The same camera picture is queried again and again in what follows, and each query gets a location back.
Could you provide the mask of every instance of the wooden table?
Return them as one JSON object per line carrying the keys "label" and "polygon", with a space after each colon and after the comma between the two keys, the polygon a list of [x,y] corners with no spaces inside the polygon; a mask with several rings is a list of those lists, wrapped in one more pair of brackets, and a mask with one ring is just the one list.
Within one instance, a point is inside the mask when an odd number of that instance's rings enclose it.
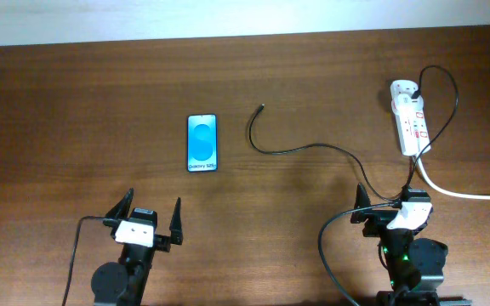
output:
{"label": "wooden table", "polygon": [[[145,305],[317,305],[343,296],[322,267],[316,236],[350,209],[358,166],[333,150],[264,156],[323,141],[355,153],[384,195],[402,187],[389,84],[446,66],[459,113],[425,158],[442,187],[490,194],[490,26],[265,37],[97,42],[0,48],[0,305],[59,305],[75,226],[135,188],[167,234],[182,197],[185,242],[153,262]],[[453,90],[424,79],[430,134]],[[219,120],[219,171],[188,173],[186,117]],[[490,201],[441,195],[420,236],[449,246],[442,296],[490,305]],[[333,224],[324,245],[357,298],[390,289],[376,239]],[[81,233],[69,305],[90,305],[90,277],[121,246],[101,224]]]}

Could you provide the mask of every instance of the smartphone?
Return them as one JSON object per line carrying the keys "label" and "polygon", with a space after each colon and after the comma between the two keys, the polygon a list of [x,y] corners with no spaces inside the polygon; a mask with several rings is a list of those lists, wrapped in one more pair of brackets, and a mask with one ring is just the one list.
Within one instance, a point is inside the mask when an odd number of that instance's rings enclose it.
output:
{"label": "smartphone", "polygon": [[188,116],[189,172],[215,171],[218,168],[217,116]]}

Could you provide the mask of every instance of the white plastic part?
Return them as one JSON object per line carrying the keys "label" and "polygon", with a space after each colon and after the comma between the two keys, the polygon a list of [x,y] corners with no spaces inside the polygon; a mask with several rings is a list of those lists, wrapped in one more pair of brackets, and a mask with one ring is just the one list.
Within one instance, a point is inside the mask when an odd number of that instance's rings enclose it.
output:
{"label": "white plastic part", "polygon": [[152,247],[154,245],[154,228],[146,224],[121,221],[115,233],[115,241]]}
{"label": "white plastic part", "polygon": [[426,129],[426,120],[423,112],[423,97],[412,99],[417,90],[415,82],[407,80],[394,81],[390,85],[392,101],[390,108],[395,113],[396,127],[400,148],[404,156],[418,154],[430,142],[429,132]]}
{"label": "white plastic part", "polygon": [[457,192],[452,192],[452,191],[447,191],[447,190],[444,190],[440,187],[438,187],[436,184],[434,184],[428,175],[426,175],[426,171],[424,170],[424,167],[423,167],[423,162],[421,161],[421,159],[419,158],[419,160],[417,161],[417,166],[419,167],[419,170],[421,171],[421,175],[423,176],[423,179],[424,181],[430,186],[432,187],[433,190],[436,190],[444,195],[448,195],[448,196],[456,196],[456,197],[460,197],[460,198],[465,198],[465,199],[474,199],[474,200],[490,200],[490,195],[468,195],[468,194],[461,194],[461,193],[457,193]]}
{"label": "white plastic part", "polygon": [[416,230],[426,222],[431,209],[430,202],[403,202],[396,217],[387,224],[387,229]]}

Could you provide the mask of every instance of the blue circle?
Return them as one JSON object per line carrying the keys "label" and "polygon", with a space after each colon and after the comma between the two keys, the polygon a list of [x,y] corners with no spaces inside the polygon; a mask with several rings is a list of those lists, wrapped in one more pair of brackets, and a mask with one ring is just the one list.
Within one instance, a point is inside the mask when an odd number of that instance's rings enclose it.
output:
{"label": "blue circle", "polygon": [[191,153],[197,161],[206,161],[213,154],[213,146],[208,141],[210,133],[211,128],[206,124],[199,124],[194,128]]}

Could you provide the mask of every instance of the blue smartphone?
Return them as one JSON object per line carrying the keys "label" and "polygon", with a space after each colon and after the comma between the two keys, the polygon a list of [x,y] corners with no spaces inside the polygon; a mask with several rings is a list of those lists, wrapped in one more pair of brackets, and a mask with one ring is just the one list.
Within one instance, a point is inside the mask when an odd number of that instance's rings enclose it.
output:
{"label": "blue smartphone", "polygon": [[218,161],[217,116],[188,116],[188,171],[215,171]]}

